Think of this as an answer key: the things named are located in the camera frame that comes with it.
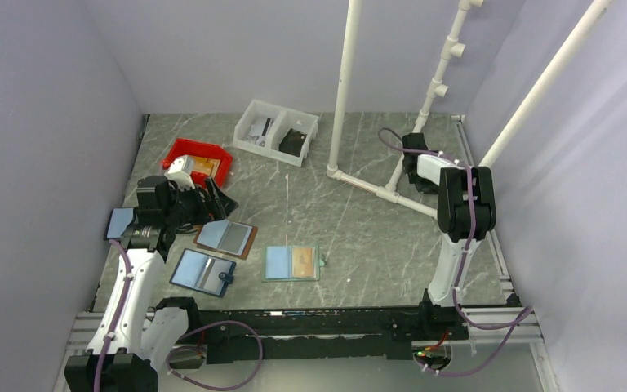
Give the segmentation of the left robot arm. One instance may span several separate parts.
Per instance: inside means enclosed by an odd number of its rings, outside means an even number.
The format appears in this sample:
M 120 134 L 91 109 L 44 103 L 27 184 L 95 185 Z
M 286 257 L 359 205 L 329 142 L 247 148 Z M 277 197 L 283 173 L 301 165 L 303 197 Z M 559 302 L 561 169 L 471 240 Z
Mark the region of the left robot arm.
M 146 314 L 177 232 L 184 226 L 223 221 L 238 208 L 212 178 L 204 186 L 165 176 L 137 183 L 133 218 L 118 239 L 119 262 L 100 326 L 83 354 L 67 360 L 64 378 L 72 391 L 156 391 L 158 376 L 177 341 L 195 341 L 202 331 L 195 301 L 161 301 Z

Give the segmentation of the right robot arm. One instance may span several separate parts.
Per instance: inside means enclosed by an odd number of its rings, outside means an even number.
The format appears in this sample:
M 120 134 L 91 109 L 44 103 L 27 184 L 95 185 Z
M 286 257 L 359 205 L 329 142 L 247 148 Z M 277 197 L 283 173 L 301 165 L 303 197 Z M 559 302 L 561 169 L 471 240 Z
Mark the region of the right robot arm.
M 403 169 L 415 185 L 430 185 L 438 195 L 436 220 L 441 250 L 427 296 L 434 306 L 460 303 L 465 272 L 487 234 L 496 226 L 496 198 L 491 168 L 471 167 L 444 152 L 428 149 L 422 135 L 401 138 Z

